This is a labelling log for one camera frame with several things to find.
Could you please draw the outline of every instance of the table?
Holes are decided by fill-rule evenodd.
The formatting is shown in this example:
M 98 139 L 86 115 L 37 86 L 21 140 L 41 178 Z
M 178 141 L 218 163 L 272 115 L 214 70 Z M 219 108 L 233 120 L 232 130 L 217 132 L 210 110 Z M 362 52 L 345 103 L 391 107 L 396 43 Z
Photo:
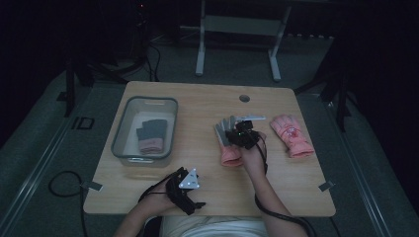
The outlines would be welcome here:
M 243 103 L 241 95 L 250 97 Z M 111 151 L 126 101 L 133 96 L 172 97 L 179 103 L 172 149 L 172 161 L 164 168 L 128 167 Z M 332 216 L 333 200 L 325 183 L 317 156 L 291 159 L 287 147 L 270 128 L 269 121 L 280 114 L 297 117 L 302 132 L 311 143 L 296 97 L 291 89 L 223 86 L 205 84 L 129 82 L 109 132 L 93 181 L 104 187 L 90 191 L 84 203 L 87 213 L 124 214 L 137 203 L 148 187 L 180 167 L 197 169 L 201 187 L 189 192 L 193 201 L 207 203 L 195 215 L 258 216 L 254 191 L 243 167 L 220 165 L 220 149 L 213 126 L 223 118 L 246 115 L 266 116 L 255 120 L 254 130 L 267 134 L 268 173 L 278 196 L 292 215 Z M 185 215 L 172 209 L 164 215 Z

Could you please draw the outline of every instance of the plastic bin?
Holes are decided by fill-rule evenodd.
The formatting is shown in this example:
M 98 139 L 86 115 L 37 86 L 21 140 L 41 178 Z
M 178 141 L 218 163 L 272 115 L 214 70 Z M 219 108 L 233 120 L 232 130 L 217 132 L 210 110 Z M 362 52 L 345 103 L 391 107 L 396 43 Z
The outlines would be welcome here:
M 165 167 L 170 163 L 178 102 L 173 98 L 132 97 L 126 102 L 112 153 L 126 166 Z M 161 153 L 141 154 L 136 130 L 144 121 L 166 119 L 167 128 Z

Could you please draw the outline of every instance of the metal frame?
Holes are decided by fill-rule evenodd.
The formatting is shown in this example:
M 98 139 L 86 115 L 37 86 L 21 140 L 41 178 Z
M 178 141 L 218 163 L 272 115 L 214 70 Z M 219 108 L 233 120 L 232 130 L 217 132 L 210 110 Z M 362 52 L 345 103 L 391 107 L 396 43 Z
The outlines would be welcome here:
M 277 53 L 290 16 L 291 6 L 287 7 L 281 21 L 275 21 L 206 15 L 206 0 L 202 0 L 201 3 L 200 47 L 198 50 L 197 68 L 195 72 L 197 76 L 204 75 L 206 57 L 205 34 L 206 31 L 209 31 L 275 37 L 275 44 L 268 50 L 268 56 L 274 81 L 278 82 L 281 80 Z

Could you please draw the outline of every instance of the circular hole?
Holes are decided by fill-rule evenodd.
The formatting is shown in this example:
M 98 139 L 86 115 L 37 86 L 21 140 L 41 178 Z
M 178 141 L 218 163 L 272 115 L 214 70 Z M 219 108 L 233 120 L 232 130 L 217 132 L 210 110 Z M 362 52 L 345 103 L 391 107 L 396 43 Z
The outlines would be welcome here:
M 244 103 L 247 103 L 250 101 L 250 97 L 246 95 L 241 95 L 238 99 L 240 99 L 240 101 Z

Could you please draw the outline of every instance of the gray carpet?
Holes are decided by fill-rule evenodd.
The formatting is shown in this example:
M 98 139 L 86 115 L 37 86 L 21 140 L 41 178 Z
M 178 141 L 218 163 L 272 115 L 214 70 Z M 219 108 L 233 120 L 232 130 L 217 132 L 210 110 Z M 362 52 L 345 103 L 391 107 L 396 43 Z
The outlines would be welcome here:
M 207 48 L 203 77 L 195 76 L 197 48 L 171 45 L 156 40 L 160 50 L 158 78 L 162 82 L 228 84 L 297 88 L 312 79 L 330 40 L 286 38 L 278 60 L 283 80 L 272 80 L 265 50 Z M 149 51 L 151 65 L 157 63 L 157 51 Z M 126 75 L 128 80 L 147 81 L 147 67 Z M 0 214 L 4 221 L 9 207 L 37 162 L 44 157 L 49 141 L 62 124 L 70 124 L 62 135 L 60 145 L 34 190 L 27 205 L 15 216 L 3 235 L 10 236 L 83 236 L 79 197 L 55 197 L 48 190 L 48 182 L 64 170 L 77 172 L 82 180 L 93 178 L 103 146 L 112 125 L 124 86 L 98 80 L 88 90 L 78 88 L 87 96 L 80 96 L 72 117 L 64 118 L 65 106 L 55 98 L 64 88 L 64 77 L 56 78 L 46 89 L 31 113 L 1 150 L 2 179 Z M 345 118 L 347 132 L 337 129 L 333 109 L 321 102 L 317 94 L 322 85 L 297 96 L 310 136 L 326 180 L 336 184 L 330 192 L 336 205 L 333 218 L 308 218 L 318 236 L 381 236 L 377 233 L 372 215 L 366 205 L 365 190 L 360 189 L 353 170 L 351 154 L 360 164 L 362 174 L 377 201 L 376 205 L 388 227 L 388 236 L 418 236 L 419 220 L 394 177 L 379 143 L 368 123 L 348 103 L 352 116 Z M 75 118 L 93 118 L 90 130 L 72 129 Z M 77 180 L 64 176 L 56 189 L 66 194 L 78 192 Z M 112 236 L 123 216 L 86 215 L 89 236 Z

